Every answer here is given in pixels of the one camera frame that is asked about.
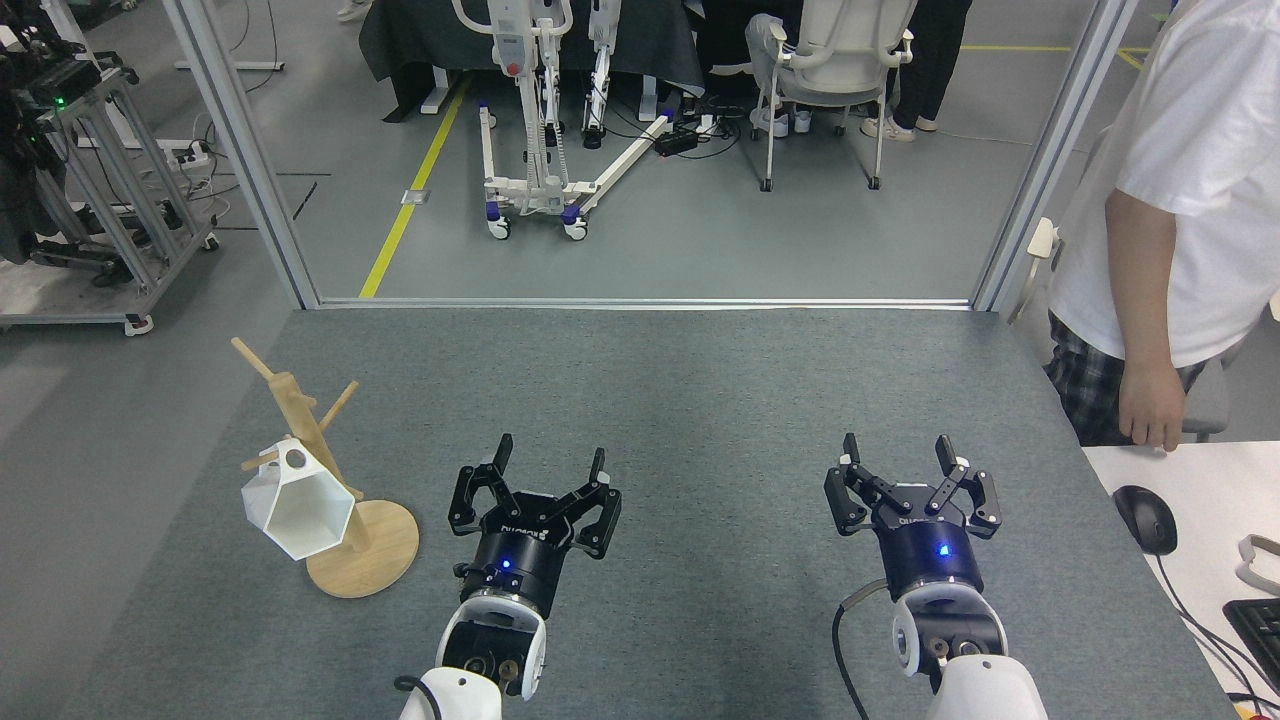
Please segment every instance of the mouse cable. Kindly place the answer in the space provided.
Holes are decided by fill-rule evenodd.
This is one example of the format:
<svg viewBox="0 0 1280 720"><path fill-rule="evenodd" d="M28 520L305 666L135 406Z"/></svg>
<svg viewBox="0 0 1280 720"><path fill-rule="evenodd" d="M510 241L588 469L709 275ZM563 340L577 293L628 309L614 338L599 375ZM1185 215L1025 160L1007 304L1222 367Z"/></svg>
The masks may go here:
<svg viewBox="0 0 1280 720"><path fill-rule="evenodd" d="M1178 606L1179 615L1181 615L1184 620L1190 623L1192 626L1199 630L1204 637L1211 638L1210 642L1213 643L1215 646L1219 646L1219 650L1222 650L1221 646L1226 646L1228 648L1234 650L1238 655L1243 655L1239 650L1231 646L1231 643L1217 637L1217 634L1213 633L1213 630L1210 630L1208 628L1202 625L1199 620L1192 616L1190 611L1187 610L1187 605L1183 603L1183 598L1178 597L1178 591L1174 589L1174 583L1172 580L1169 579L1169 573L1165 570L1165 559L1161 557L1160 555L1156 556L1156 566L1160 569L1160 577L1165 579L1165 585L1169 588L1170 597L1174 598L1174 605ZM1244 674L1244 670L1240 669L1240 665L1235 662L1235 660L1233 660L1231 656L1226 653L1226 650L1222 650L1222 657L1226 659L1228 664L1235 669L1236 676L1239 676L1240 680L1244 683L1244 689L1248 691L1248 694L1258 697L1258 693L1253 691L1253 683L1249 682L1248 676ZM1258 703L1257 700L1253 701L1253 710L1256 710L1258 715L1262 715L1262 705Z"/></svg>
<svg viewBox="0 0 1280 720"><path fill-rule="evenodd" d="M867 716L867 708L863 707L863 701L858 697L858 689L854 688L854 682L849 678L849 669L845 667L845 653L840 650L840 619L845 616L845 612L856 607L859 602L886 588L888 588L888 583L883 579L867 583L840 603L840 607L836 609L836 618L831 621L831 647L836 652L836 667L840 669L840 679L845 682L845 689L849 691L849 697L854 700L854 707L858 708L858 716L861 720L870 720L870 717Z"/></svg>
<svg viewBox="0 0 1280 720"><path fill-rule="evenodd" d="M1164 564L1162 564L1162 562L1160 562L1160 559L1158 559L1158 557L1157 557L1156 560L1157 560L1157 565L1161 565L1161 571L1164 571ZM1169 582L1169 575L1167 575L1167 574L1165 574L1165 584L1167 584L1167 585L1170 587L1170 593L1172 593L1172 583L1170 583L1170 582ZM1226 650L1230 650L1230 651L1231 651L1231 652L1234 652L1234 653L1235 653L1236 656L1239 656L1239 657L1240 657L1240 660L1243 660L1243 661L1244 661L1245 664L1248 664L1248 666L1249 666L1249 667L1252 667L1252 669L1253 669L1253 671L1254 671L1254 673L1257 673L1260 678L1262 678L1262 680L1263 680L1263 682L1265 682L1265 683L1267 684L1267 687L1268 687L1268 688L1271 688L1271 692L1274 692L1274 693L1276 693L1276 694L1280 694L1280 688L1277 688L1277 687L1276 687L1276 684L1275 684L1274 682L1271 682L1271 676L1270 676L1270 675L1267 675L1267 674L1266 674L1266 673L1265 673L1265 671L1262 670L1262 666L1261 666L1261 665L1258 665L1257 660L1254 660L1253 657L1251 657L1251 656L1249 656L1249 655L1248 655L1247 652L1244 652L1243 650L1240 650L1240 648L1235 647L1234 644L1231 644L1231 642L1230 642L1230 641L1228 641L1228 639L1224 639L1224 638L1222 638L1221 635L1219 635L1219 634L1217 634L1217 633L1215 633L1213 630L1211 630L1211 629L1208 629L1208 628L1206 628L1206 626L1201 625L1201 624L1199 624L1199 623L1198 623L1198 621L1197 621L1197 620L1196 620L1194 618L1192 618L1192 616L1190 616L1190 612L1188 612L1188 611L1187 611L1187 606L1183 606L1183 607L1181 607L1180 610L1181 610L1181 611L1179 612L1180 615L1185 615L1185 616L1187 616L1187 619L1188 619L1188 621L1190 621L1190 623L1194 623L1196 625L1199 625L1199 629L1201 629L1201 630L1202 630L1203 633L1206 633L1206 634L1207 634L1207 635L1208 635L1210 638L1212 638L1212 641L1213 641L1213 642L1216 642L1216 643L1219 643L1219 644L1224 646L1224 647L1225 647Z"/></svg>

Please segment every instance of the chair leg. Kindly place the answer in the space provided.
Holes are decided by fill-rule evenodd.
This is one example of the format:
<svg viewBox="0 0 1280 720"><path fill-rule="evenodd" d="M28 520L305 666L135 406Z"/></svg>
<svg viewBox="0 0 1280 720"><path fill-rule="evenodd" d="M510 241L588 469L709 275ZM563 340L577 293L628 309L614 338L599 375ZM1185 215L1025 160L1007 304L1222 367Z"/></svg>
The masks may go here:
<svg viewBox="0 0 1280 720"><path fill-rule="evenodd" d="M879 165L884 152L884 92L881 91L879 122L876 123L876 169L872 170L872 179L867 183L867 187L872 190L879 190Z"/></svg>
<svg viewBox="0 0 1280 720"><path fill-rule="evenodd" d="M764 161L764 179L760 181L760 192L773 192L773 119L778 109L778 65L773 65L773 76L769 79L769 122L764 135L768 137L768 156Z"/></svg>

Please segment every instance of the white t-shirt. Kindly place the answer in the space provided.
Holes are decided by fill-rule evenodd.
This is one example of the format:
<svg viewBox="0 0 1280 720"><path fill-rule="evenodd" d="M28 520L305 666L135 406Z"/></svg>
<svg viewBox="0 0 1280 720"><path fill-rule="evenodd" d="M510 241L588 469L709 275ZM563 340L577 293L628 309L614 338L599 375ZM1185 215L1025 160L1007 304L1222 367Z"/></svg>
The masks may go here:
<svg viewBox="0 0 1280 720"><path fill-rule="evenodd" d="M1174 366L1243 338L1280 288L1280 0L1179 3L1062 218L1050 307L1124 357L1103 214L1114 188L1176 217Z"/></svg>

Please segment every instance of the gray table surface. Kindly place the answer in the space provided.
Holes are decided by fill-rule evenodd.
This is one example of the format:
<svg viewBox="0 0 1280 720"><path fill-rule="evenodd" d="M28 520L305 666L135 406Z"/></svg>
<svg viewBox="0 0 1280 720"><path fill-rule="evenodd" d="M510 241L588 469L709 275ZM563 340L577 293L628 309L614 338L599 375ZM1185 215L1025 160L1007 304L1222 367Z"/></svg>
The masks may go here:
<svg viewBox="0 0 1280 720"><path fill-rule="evenodd" d="M458 603L451 566L476 548L445 521L457 470L503 432L513 489L567 492L603 446L623 495L608 557L567 559L541 687L506 717L852 717L829 624L882 568L823 497L846 430L891 480L936 482L940 433L995 474L986 597L1051 717L1235 717L992 315L317 311L265 356L321 409L362 383L330 445L348 482L417 515L416 562L335 600L244 520L237 464L285 432L256 382L65 717L398 716L390 682L430 667ZM845 653L872 717L923 717L891 609L882 593L847 616Z"/></svg>

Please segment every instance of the white chair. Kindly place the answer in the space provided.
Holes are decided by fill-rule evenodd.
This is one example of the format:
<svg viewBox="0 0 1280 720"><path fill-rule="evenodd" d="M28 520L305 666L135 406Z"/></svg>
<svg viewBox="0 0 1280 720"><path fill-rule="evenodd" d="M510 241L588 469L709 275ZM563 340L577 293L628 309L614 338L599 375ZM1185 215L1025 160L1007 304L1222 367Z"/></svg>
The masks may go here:
<svg viewBox="0 0 1280 720"><path fill-rule="evenodd" d="M818 108L844 108L836 135L845 135L849 109L869 101L879 104L876 137L876 168L868 187L879 190L881 155L884 145L884 85L888 70L911 61L911 33L906 23L915 0L806 0L800 19L799 42L786 45L780 20L768 24L767 35L754 22L746 45L758 68L758 106L768 101L767 127L773 127L780 96ZM769 73L760 73L763 67ZM767 133L768 158L760 191L773 190L773 132ZM751 138L759 131L751 129Z"/></svg>

